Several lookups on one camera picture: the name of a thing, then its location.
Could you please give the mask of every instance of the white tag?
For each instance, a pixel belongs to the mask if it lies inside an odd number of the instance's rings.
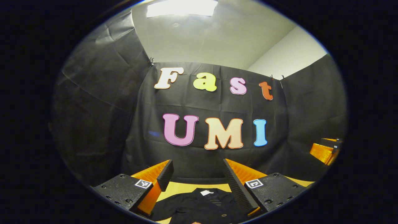
[[[203,196],[208,195],[208,194],[212,194],[213,192],[210,192],[208,190],[202,191],[200,192]]]

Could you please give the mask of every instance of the black cloth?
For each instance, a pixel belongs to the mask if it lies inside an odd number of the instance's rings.
[[[200,192],[205,190],[213,194],[203,196]],[[170,224],[230,224],[248,220],[232,193],[217,188],[196,188],[191,193],[170,196],[158,201],[152,213],[153,221],[171,217]]]

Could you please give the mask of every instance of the yellow letter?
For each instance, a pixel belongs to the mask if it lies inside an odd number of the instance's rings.
[[[216,144],[216,137],[222,148],[225,148],[229,139],[231,139],[231,142],[228,144],[228,148],[239,149],[243,147],[240,129],[243,123],[242,119],[232,119],[229,122],[227,130],[224,129],[224,126],[218,118],[208,118],[205,122],[209,125],[209,139],[205,145],[205,149],[218,149],[219,146]]]
[[[213,74],[207,72],[201,72],[196,75],[198,79],[193,82],[193,86],[197,89],[206,89],[207,91],[213,92],[217,89],[216,77]]]
[[[155,88],[159,89],[170,88],[170,84],[168,84],[168,81],[170,80],[170,82],[173,83],[177,79],[177,73],[184,73],[183,68],[161,68],[160,70],[162,71],[162,73],[160,74],[158,83],[155,84]]]

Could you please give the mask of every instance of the white wall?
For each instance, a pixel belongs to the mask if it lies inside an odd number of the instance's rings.
[[[289,76],[325,56],[327,52],[317,40],[296,26],[247,70],[275,79]]]

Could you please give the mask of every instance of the ceiling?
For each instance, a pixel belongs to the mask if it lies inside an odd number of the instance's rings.
[[[200,62],[247,70],[296,24],[261,3],[219,0],[211,17],[146,18],[149,4],[132,8],[138,37],[154,62]]]

